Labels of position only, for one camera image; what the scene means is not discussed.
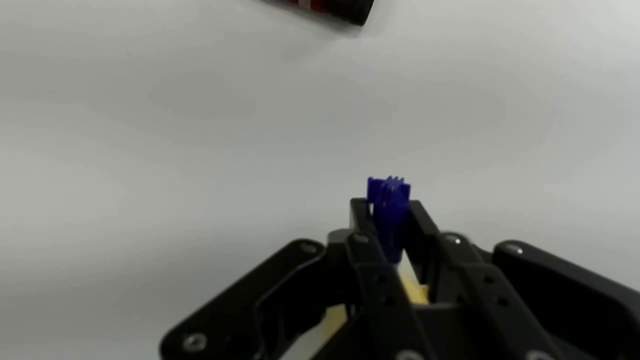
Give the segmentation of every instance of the white background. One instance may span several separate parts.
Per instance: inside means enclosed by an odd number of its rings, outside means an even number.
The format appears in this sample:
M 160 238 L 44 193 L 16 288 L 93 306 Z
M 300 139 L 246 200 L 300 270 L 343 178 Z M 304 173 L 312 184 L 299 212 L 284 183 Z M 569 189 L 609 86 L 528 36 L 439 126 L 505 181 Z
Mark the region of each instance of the white background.
M 640 288 L 640 3 L 0 3 L 0 359 L 157 360 L 403 174 L 442 229 Z

